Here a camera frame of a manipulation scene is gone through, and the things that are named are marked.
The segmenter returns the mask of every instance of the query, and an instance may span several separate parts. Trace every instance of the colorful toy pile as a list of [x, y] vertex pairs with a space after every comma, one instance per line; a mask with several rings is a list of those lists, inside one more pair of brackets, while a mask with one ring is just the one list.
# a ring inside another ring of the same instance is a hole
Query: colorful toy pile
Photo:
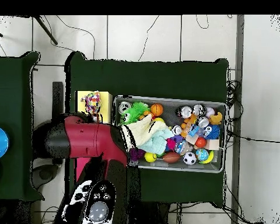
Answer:
[[184, 122], [180, 126], [168, 127], [166, 119], [162, 118], [163, 111], [164, 108], [159, 103], [154, 103], [149, 107], [143, 102], [130, 104], [123, 101], [119, 105], [118, 112], [121, 114], [120, 125], [122, 126], [138, 125], [140, 122], [147, 125], [147, 121], [151, 121], [149, 123], [151, 129], [155, 124], [153, 122], [162, 123], [157, 124], [158, 129], [154, 129], [152, 134], [140, 135], [141, 143], [138, 142], [136, 147], [129, 149], [131, 161], [145, 159], [150, 163], [156, 160], [176, 163], [183, 160], [189, 166], [197, 162], [200, 164], [211, 162], [214, 151], [219, 150], [219, 125], [222, 114], [201, 104], [193, 107], [181, 106], [173, 114], [183, 118]]

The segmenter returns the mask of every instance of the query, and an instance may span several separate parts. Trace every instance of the red ball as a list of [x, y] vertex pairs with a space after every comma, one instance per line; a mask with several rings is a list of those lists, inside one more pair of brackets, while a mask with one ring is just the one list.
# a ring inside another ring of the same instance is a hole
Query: red ball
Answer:
[[195, 145], [199, 148], [203, 148], [207, 143], [207, 140], [205, 140], [204, 138], [202, 137], [199, 137], [195, 143]]

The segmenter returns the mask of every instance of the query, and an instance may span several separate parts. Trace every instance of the yellow ball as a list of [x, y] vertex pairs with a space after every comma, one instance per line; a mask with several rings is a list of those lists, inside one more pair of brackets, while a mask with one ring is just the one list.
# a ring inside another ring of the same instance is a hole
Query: yellow ball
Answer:
[[155, 118], [154, 121], [160, 121], [160, 122], [165, 123], [164, 119], [162, 119], [162, 118]]
[[147, 162], [154, 162], [156, 160], [156, 154], [146, 152], [144, 158]]

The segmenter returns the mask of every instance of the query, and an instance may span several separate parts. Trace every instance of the football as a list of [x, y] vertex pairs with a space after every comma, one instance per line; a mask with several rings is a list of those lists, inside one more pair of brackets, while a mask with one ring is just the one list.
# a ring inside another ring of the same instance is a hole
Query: football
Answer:
[[165, 155], [163, 155], [163, 161], [167, 162], [167, 163], [174, 163], [174, 162], [178, 162], [180, 159], [180, 155], [176, 152], [169, 152], [166, 153]]
[[197, 158], [194, 153], [187, 152], [184, 154], [183, 160], [184, 160], [184, 163], [187, 165], [194, 165], [197, 161]]

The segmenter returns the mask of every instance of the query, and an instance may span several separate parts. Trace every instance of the white cloth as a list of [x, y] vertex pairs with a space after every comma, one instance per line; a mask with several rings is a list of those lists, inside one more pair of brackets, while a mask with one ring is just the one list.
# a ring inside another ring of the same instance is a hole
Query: white cloth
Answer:
[[127, 144], [127, 152], [131, 148], [136, 148], [147, 142], [156, 131], [167, 128], [165, 123], [151, 120], [152, 116], [148, 114], [142, 120], [121, 126], [123, 138]]

